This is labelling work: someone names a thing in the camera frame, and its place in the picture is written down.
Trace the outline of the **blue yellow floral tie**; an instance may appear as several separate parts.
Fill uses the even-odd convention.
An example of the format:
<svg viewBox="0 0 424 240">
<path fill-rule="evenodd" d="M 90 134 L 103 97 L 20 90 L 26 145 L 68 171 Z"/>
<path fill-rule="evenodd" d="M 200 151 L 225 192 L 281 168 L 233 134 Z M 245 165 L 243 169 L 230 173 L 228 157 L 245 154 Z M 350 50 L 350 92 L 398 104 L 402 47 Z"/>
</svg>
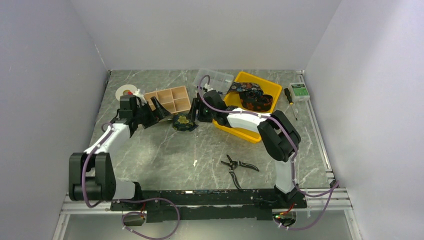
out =
<svg viewBox="0 0 424 240">
<path fill-rule="evenodd" d="M 172 127 L 179 132 L 191 132 L 195 130 L 198 125 L 189 118 L 187 113 L 177 113 L 173 115 Z"/>
</svg>

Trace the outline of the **wooden compartment box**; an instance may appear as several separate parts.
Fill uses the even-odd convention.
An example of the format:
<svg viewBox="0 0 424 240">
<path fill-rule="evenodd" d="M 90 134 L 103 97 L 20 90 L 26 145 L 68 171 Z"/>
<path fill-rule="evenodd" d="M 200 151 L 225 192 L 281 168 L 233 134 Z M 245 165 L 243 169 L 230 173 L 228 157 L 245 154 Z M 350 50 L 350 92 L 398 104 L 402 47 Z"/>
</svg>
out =
<svg viewBox="0 0 424 240">
<path fill-rule="evenodd" d="M 144 98 L 150 105 L 150 108 L 155 110 L 156 107 L 151 101 L 152 97 L 156 97 L 158 102 L 172 114 L 188 112 L 191 109 L 191 100 L 185 86 L 145 93 Z"/>
</svg>

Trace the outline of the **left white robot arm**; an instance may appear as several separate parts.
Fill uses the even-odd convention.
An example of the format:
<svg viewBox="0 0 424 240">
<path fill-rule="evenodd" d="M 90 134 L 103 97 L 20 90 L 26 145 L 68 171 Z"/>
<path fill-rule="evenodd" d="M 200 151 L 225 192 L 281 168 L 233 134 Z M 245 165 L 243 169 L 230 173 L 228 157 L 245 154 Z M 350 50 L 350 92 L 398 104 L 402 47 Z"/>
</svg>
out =
<svg viewBox="0 0 424 240">
<path fill-rule="evenodd" d="M 144 203 L 138 182 L 118 181 L 112 159 L 120 147 L 130 139 L 139 125 L 151 127 L 171 116 L 155 97 L 150 100 L 154 109 L 136 95 L 123 95 L 112 120 L 102 125 L 103 135 L 84 152 L 75 152 L 69 158 L 68 194 L 73 201 L 112 201 L 124 199 L 131 210 Z"/>
</svg>

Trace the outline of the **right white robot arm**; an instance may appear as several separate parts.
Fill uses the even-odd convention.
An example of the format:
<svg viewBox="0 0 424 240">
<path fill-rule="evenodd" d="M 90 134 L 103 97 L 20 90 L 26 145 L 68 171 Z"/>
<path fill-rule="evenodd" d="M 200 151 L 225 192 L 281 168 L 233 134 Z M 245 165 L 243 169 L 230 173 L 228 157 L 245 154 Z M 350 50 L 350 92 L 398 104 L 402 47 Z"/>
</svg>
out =
<svg viewBox="0 0 424 240">
<path fill-rule="evenodd" d="M 298 191 L 295 160 L 301 137 L 286 115 L 276 110 L 272 113 L 249 111 L 234 105 L 226 105 L 216 90 L 210 90 L 192 99 L 189 116 L 193 119 L 206 109 L 206 116 L 228 128 L 238 128 L 260 135 L 267 153 L 274 159 L 276 203 L 287 208 L 295 201 Z"/>
</svg>

